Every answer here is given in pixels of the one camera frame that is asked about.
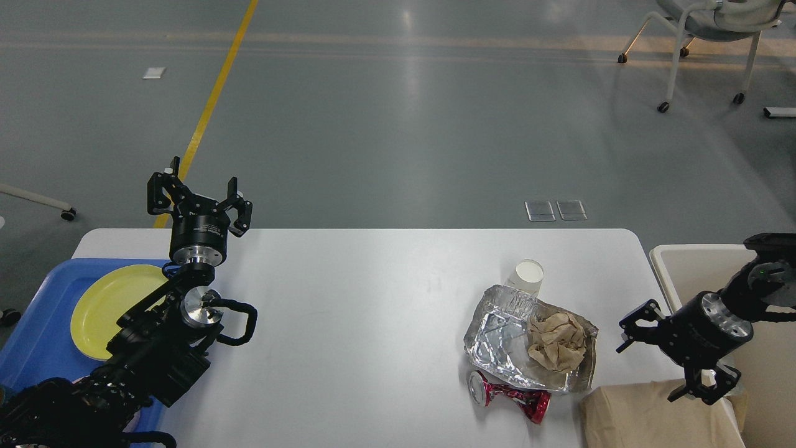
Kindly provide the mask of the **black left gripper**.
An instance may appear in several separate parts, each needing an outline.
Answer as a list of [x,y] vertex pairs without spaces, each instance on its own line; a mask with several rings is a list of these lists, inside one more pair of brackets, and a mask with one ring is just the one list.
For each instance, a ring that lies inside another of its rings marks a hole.
[[[168,169],[151,175],[147,182],[147,212],[176,217],[171,230],[171,261],[219,266],[227,259],[228,232],[240,238],[250,229],[253,204],[239,193],[238,179],[231,177],[227,197],[215,205],[215,215],[188,215],[200,209],[200,201],[177,176],[180,167],[181,158],[174,156]],[[232,209],[237,212],[234,221],[228,216]]]

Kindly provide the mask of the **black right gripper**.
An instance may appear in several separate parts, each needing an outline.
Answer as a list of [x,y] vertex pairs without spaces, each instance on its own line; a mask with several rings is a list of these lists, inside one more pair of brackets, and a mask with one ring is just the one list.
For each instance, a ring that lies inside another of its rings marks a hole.
[[734,315],[716,292],[701,292],[670,317],[649,299],[619,321],[622,353],[633,343],[650,344],[683,367],[685,382],[668,395],[714,405],[739,384],[742,372],[721,360],[752,340],[752,323]]

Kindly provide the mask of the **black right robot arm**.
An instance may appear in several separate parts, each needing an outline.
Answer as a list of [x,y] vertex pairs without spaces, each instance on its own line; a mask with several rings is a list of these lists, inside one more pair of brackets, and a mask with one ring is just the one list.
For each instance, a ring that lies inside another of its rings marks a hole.
[[657,346],[684,370],[684,383],[668,395],[712,405],[738,385],[741,371],[721,360],[752,340],[753,323],[792,322],[795,242],[793,233],[759,233],[744,240],[756,253],[717,291],[701,291],[665,317],[654,299],[619,321],[622,344]]

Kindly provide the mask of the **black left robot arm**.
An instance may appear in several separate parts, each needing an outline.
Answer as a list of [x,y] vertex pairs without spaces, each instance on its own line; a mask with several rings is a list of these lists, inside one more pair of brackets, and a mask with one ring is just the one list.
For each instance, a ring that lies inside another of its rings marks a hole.
[[127,426],[154,401],[171,406],[187,393],[210,368],[214,343],[237,347],[255,334],[257,309],[211,288],[228,237],[249,230],[253,204],[236,177],[223,200],[197,195],[177,175],[180,164],[174,157],[147,183],[148,213],[173,221],[164,283],[117,318],[110,357],[89,375],[43,380],[2,406],[3,447],[174,447],[167,432]]

